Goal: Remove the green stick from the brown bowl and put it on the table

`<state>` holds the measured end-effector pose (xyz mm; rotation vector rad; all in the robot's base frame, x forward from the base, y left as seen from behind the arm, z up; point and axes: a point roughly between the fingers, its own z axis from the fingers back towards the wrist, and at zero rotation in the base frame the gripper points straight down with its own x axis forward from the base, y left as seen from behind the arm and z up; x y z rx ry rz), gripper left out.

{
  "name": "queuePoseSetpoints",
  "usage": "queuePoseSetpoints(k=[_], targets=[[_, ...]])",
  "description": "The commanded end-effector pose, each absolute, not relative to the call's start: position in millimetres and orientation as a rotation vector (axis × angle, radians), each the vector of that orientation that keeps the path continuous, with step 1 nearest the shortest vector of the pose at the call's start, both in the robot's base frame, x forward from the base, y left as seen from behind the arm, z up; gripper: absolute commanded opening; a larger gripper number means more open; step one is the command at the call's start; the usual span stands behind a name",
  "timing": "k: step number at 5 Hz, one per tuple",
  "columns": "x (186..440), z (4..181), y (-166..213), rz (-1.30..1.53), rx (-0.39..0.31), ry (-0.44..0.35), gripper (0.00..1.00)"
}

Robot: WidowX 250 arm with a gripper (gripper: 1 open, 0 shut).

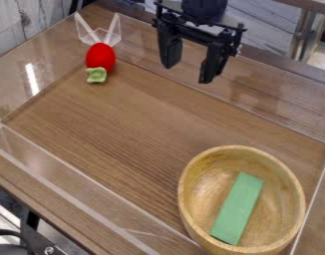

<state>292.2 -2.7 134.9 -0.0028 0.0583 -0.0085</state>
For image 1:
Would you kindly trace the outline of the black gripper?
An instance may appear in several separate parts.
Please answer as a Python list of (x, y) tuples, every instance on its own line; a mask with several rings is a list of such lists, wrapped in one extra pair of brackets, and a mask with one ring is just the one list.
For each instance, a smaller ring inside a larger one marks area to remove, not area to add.
[(235, 56), (241, 46), (245, 25), (225, 14), (227, 0), (155, 0), (158, 22), (175, 29), (158, 29), (162, 65), (170, 69), (180, 61), (182, 39), (207, 46), (200, 63), (200, 84), (208, 84), (222, 73), (229, 56)]

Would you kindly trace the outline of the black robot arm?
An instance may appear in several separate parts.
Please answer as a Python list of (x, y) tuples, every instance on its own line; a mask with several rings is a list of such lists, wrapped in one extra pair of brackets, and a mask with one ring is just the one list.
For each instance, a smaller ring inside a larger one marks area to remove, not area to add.
[(198, 82), (208, 84), (239, 52), (245, 24), (223, 21), (227, 0), (155, 0), (154, 4), (163, 67), (170, 69), (180, 62), (182, 40), (192, 41), (206, 48)]

